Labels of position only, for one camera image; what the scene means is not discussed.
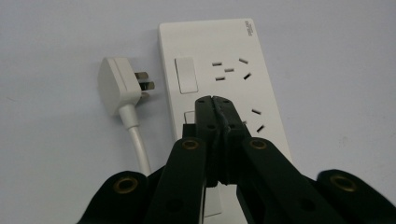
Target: white power strip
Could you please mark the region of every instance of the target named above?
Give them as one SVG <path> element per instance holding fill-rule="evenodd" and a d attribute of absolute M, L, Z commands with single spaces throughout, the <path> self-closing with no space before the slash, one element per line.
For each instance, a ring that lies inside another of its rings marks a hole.
<path fill-rule="evenodd" d="M 217 95 L 233 102 L 252 136 L 272 141 L 291 160 L 253 20 L 163 23 L 160 43 L 175 139 L 193 122 L 195 100 Z M 205 216 L 222 213 L 205 223 L 246 222 L 231 188 L 219 186 L 222 204 L 217 189 L 207 190 Z"/>

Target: socket hole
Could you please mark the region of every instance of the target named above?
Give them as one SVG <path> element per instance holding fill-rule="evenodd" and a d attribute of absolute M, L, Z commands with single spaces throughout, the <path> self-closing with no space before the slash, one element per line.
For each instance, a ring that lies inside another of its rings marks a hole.
<path fill-rule="evenodd" d="M 261 132 L 262 129 L 264 129 L 264 125 L 262 125 L 262 126 L 257 130 L 257 133 Z"/>
<path fill-rule="evenodd" d="M 261 115 L 261 114 L 262 114 L 261 111 L 255 110 L 255 109 L 251 109 L 251 112 L 253 112 L 253 113 L 255 113 L 255 114 L 258 114 L 258 115 Z"/>
<path fill-rule="evenodd" d="M 248 61 L 247 60 L 245 60 L 245 59 L 239 59 L 239 62 L 241 62 L 241 63 L 248 63 Z"/>
<path fill-rule="evenodd" d="M 251 77 L 250 73 L 244 76 L 244 80 L 248 79 L 248 77 Z"/>

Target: extension socket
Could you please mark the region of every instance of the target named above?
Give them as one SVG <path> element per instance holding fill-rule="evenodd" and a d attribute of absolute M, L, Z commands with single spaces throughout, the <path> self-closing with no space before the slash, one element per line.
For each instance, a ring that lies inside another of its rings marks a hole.
<path fill-rule="evenodd" d="M 291 161 L 253 20 L 163 23 L 160 43 L 175 139 L 193 122 L 195 100 L 217 95 L 233 102 L 252 136 L 272 141 Z M 222 210 L 217 190 L 207 189 L 205 223 L 246 222 L 230 188 L 219 185 Z"/>

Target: power outlet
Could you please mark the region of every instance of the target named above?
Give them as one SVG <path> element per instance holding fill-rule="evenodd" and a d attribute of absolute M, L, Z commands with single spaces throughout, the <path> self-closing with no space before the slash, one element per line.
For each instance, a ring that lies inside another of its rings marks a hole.
<path fill-rule="evenodd" d="M 160 43 L 175 139 L 181 138 L 184 123 L 193 122 L 195 100 L 217 95 L 233 101 L 252 136 L 272 141 L 291 160 L 253 20 L 163 23 Z M 223 214 L 205 223 L 246 222 L 240 209 L 227 212 L 235 191 L 223 191 L 220 186 Z"/>

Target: socket slot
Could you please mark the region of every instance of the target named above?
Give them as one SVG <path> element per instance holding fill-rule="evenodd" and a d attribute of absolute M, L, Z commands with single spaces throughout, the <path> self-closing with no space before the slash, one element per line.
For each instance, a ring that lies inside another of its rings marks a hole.
<path fill-rule="evenodd" d="M 257 133 L 261 132 L 264 129 L 264 125 L 260 126 L 260 128 L 257 130 Z"/>
<path fill-rule="evenodd" d="M 248 79 L 249 77 L 251 77 L 251 73 L 248 73 L 247 75 L 245 75 L 244 80 Z"/>
<path fill-rule="evenodd" d="M 257 110 L 257 109 L 251 109 L 251 112 L 253 112 L 255 114 L 258 114 L 258 115 L 262 114 L 262 112 L 260 110 Z"/>
<path fill-rule="evenodd" d="M 225 77 L 216 77 L 216 81 L 224 81 Z"/>
<path fill-rule="evenodd" d="M 239 58 L 239 62 L 248 64 L 248 60 L 245 60 L 245 59 L 242 59 L 242 58 Z"/>

